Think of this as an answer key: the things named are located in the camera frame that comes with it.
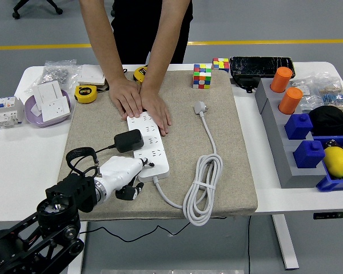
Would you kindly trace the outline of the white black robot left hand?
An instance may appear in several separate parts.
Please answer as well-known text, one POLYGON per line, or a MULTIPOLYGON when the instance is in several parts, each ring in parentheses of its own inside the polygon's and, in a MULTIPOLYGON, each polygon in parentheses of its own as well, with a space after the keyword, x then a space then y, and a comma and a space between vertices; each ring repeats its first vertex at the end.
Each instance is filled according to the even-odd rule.
POLYGON ((120 200, 134 200, 143 188, 143 183, 133 186, 144 167, 154 167, 147 158, 135 159, 112 156, 100 167, 100 175, 94 178, 98 204, 105 202, 113 192, 120 200))

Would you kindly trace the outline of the person's left hand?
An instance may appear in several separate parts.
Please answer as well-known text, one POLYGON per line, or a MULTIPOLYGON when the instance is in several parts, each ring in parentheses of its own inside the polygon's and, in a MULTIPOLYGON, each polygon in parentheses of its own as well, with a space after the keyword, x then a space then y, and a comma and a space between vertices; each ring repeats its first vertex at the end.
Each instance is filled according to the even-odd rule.
POLYGON ((139 97, 141 100, 140 109, 146 110, 150 114, 159 128, 161 136, 166 136, 169 133, 169 127, 172 125, 172 119, 169 109, 158 91, 141 87, 139 97))

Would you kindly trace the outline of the person's right hand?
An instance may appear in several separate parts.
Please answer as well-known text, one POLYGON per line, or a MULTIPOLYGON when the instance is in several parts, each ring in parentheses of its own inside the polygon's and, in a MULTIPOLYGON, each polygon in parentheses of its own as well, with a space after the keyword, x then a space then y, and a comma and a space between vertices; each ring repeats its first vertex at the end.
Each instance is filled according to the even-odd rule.
POLYGON ((125 77, 113 80, 110 83, 109 97, 116 106, 121 119, 139 117, 143 108, 141 103, 141 87, 125 77))

